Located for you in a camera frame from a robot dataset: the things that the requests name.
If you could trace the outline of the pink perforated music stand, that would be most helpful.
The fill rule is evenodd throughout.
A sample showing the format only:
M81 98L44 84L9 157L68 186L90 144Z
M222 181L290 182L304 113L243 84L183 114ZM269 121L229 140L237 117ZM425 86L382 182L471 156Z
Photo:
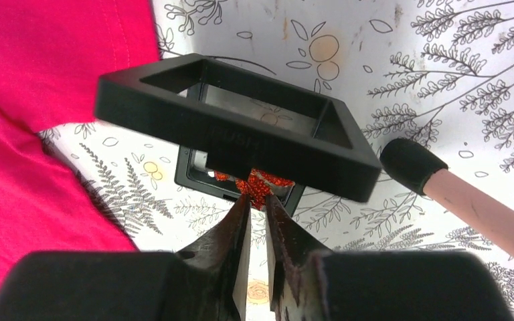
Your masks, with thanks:
M412 140L393 139L379 159L393 180L436 201L514 257L514 210L450 172L441 158Z

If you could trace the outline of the floral patterned table mat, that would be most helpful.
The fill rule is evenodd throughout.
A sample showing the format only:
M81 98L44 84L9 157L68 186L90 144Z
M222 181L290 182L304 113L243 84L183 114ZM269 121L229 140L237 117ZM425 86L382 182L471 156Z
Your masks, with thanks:
M339 98L376 152L430 148L514 209L514 1L154 1L162 58L191 52ZM176 250L231 203L173 181L179 149L103 123L40 133L141 250ZM306 189L295 220L334 250L468 251L514 313L514 258L382 174L370 202Z

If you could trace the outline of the black brooch box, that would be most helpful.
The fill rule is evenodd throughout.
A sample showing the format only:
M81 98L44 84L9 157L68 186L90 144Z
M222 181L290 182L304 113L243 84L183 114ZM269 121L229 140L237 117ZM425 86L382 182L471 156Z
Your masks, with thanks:
M261 170L290 212L307 187L366 203L381 173L343 101L196 53L102 75L94 114L177 144L176 184L224 200Z

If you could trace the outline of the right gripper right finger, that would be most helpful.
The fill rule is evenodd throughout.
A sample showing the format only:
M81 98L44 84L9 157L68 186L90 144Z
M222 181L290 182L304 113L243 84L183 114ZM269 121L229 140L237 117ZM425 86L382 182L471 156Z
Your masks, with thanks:
M327 320L321 258L333 251L294 221L277 196L265 200L271 311L277 320Z

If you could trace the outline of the orange glitter brooch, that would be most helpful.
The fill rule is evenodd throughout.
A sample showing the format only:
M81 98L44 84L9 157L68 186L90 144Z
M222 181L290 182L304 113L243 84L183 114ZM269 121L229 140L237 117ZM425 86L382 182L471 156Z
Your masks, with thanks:
M213 177L217 181L232 181L240 193L234 201L232 209L254 208L255 210L267 209L272 202L284 206L275 190L291 189L295 182L266 173L260 169L252 169L247 179L239 179L233 175L212 170Z

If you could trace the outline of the red t-shirt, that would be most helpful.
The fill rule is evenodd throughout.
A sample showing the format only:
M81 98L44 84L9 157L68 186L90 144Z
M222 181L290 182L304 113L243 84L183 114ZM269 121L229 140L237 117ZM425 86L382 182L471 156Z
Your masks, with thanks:
M150 1L0 1L0 284L31 251L135 249L39 133L92 121L100 75L157 59Z

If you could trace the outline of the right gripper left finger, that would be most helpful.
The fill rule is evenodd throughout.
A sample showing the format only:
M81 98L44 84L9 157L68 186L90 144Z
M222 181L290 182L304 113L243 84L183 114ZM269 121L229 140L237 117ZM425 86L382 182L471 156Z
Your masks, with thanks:
M175 255L183 262L176 320L245 320L251 202L240 196L224 218Z

